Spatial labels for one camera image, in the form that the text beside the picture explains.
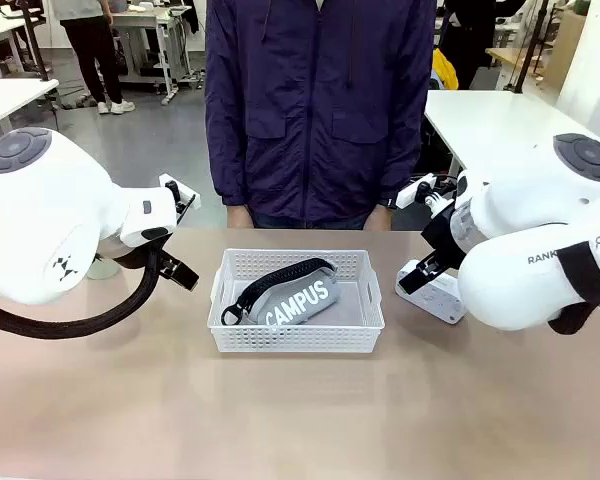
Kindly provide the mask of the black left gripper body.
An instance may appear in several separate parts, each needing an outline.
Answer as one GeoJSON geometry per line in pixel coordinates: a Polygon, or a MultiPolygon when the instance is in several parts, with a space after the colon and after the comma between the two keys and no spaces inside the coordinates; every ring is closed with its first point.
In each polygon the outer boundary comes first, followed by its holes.
{"type": "Polygon", "coordinates": [[[156,276],[171,281],[187,291],[193,291],[199,275],[182,260],[160,249],[157,252],[156,276]]]}

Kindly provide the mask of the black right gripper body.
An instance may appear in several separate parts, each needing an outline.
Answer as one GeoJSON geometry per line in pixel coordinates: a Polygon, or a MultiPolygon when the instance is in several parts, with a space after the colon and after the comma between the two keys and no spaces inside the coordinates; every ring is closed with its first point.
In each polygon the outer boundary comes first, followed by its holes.
{"type": "Polygon", "coordinates": [[[451,232],[451,217],[455,211],[453,204],[446,206],[435,215],[421,232],[422,238],[432,248],[424,258],[425,262],[462,262],[466,253],[459,247],[451,232]]]}

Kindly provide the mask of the person's left hand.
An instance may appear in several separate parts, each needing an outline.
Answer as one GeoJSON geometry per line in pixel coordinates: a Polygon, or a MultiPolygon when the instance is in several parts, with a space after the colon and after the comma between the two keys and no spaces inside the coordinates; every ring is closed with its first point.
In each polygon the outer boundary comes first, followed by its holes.
{"type": "Polygon", "coordinates": [[[367,217],[363,229],[365,231],[390,231],[393,211],[383,205],[376,205],[367,217]]]}

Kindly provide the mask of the person's right hand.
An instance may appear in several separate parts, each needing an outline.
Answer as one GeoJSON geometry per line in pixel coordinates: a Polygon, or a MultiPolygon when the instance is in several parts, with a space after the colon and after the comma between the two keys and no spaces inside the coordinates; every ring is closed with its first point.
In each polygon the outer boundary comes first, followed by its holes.
{"type": "Polygon", "coordinates": [[[227,206],[227,227],[233,229],[253,229],[254,223],[245,205],[227,206]]]}

